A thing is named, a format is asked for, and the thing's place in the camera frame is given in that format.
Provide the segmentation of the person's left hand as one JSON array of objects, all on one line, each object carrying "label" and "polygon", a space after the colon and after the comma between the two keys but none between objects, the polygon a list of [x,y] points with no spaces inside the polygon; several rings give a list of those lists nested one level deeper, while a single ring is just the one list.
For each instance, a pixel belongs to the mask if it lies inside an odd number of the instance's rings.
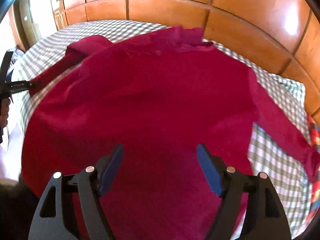
[{"label": "person's left hand", "polygon": [[9,98],[5,98],[1,101],[1,115],[0,115],[1,128],[6,127],[8,124],[10,104],[11,104],[11,100]]}]

